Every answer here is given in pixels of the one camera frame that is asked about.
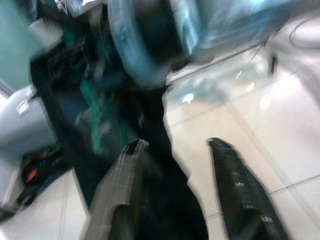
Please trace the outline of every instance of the green fabric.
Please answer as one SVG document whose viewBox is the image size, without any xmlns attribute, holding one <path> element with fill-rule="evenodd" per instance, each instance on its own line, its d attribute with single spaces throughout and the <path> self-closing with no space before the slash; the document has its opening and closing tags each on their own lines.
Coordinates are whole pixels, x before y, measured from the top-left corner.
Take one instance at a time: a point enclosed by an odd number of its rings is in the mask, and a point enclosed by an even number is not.
<svg viewBox="0 0 320 240">
<path fill-rule="evenodd" d="M 125 122 L 117 116 L 112 95 L 107 93 L 98 95 L 94 86 L 86 78 L 82 80 L 80 89 L 90 107 L 93 152 L 105 157 L 108 157 L 111 151 L 119 154 L 119 151 L 129 143 L 129 132 Z M 104 124 L 108 123 L 111 129 L 102 134 Z"/>
</svg>

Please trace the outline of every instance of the black object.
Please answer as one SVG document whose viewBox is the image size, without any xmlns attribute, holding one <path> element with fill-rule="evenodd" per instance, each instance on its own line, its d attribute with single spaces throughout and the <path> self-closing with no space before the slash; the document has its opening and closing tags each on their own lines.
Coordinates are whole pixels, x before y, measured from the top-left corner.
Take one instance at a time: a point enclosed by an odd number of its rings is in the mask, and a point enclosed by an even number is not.
<svg viewBox="0 0 320 240">
<path fill-rule="evenodd" d="M 60 148 L 29 153 L 22 161 L 21 178 L 24 190 L 17 198 L 18 205 L 29 206 L 58 177 L 70 169 Z"/>
<path fill-rule="evenodd" d="M 88 108 L 86 103 L 81 103 L 83 100 L 79 91 L 81 77 L 86 75 L 83 67 L 86 59 L 84 55 L 77 58 L 78 67 L 66 74 L 51 74 L 49 69 L 61 68 L 48 68 L 49 60 L 66 52 L 68 49 L 61 44 L 37 57 L 30 64 L 30 72 L 61 143 L 63 156 L 75 168 L 84 198 L 90 207 L 97 186 L 121 151 L 115 147 L 110 148 L 113 151 L 108 157 L 94 154 L 86 134 L 74 126 L 72 112 Z M 165 91 L 165 86 L 153 90 L 140 89 L 130 79 L 121 85 L 104 89 L 115 101 L 112 114 L 125 122 L 133 137 L 149 143 L 140 195 L 143 208 L 140 209 L 137 239 L 207 240 L 208 231 L 201 207 L 187 185 L 188 179 L 172 156 L 171 142 L 163 122 L 165 109 L 162 96 Z M 68 100 L 73 107 L 66 109 L 62 99 Z"/>
<path fill-rule="evenodd" d="M 236 150 L 219 138 L 210 138 L 208 144 L 229 238 L 288 240 L 268 194 L 244 165 Z"/>
</svg>

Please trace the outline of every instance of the floor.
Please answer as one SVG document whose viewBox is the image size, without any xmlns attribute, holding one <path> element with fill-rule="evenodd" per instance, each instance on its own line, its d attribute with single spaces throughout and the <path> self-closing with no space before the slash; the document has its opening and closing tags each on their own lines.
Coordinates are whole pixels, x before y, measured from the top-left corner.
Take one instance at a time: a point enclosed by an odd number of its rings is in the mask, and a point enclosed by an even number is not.
<svg viewBox="0 0 320 240">
<path fill-rule="evenodd" d="M 210 240 L 226 240 L 207 138 L 232 144 L 264 184 L 293 240 L 320 236 L 320 111 L 304 68 L 281 62 L 268 76 L 263 50 L 171 79 L 166 124 L 176 159 L 189 174 Z M 88 210 L 73 171 L 55 181 L 29 208 L 0 225 L 0 240 L 78 240 Z"/>
</svg>

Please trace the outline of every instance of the dark fabric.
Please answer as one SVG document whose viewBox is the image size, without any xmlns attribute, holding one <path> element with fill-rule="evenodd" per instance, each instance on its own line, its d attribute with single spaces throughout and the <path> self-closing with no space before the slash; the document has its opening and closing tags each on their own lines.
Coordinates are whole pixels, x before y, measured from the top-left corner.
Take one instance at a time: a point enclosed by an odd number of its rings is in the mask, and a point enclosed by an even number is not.
<svg viewBox="0 0 320 240">
<path fill-rule="evenodd" d="M 231 240 L 288 240 L 264 187 L 233 146 L 210 138 L 221 211 Z"/>
<path fill-rule="evenodd" d="M 90 206 L 99 182 L 116 161 L 114 156 L 120 152 L 107 158 L 94 154 L 88 136 L 70 122 L 75 114 L 65 116 L 68 112 L 63 112 L 64 107 L 58 101 L 62 98 L 58 96 L 61 93 L 70 98 L 77 95 L 71 93 L 79 91 L 80 83 L 76 78 L 83 67 L 78 64 L 75 72 L 68 71 L 62 79 L 52 81 L 48 59 L 59 54 L 60 48 L 63 46 L 35 59 L 30 66 L 31 77 L 61 142 L 64 156 L 74 166 L 84 198 Z M 130 137 L 149 143 L 137 239 L 207 240 L 208 231 L 201 207 L 172 156 L 171 141 L 163 122 L 162 96 L 165 91 L 165 87 L 155 90 L 121 87 L 109 94 L 116 106 L 114 114 L 126 123 L 131 131 Z"/>
</svg>

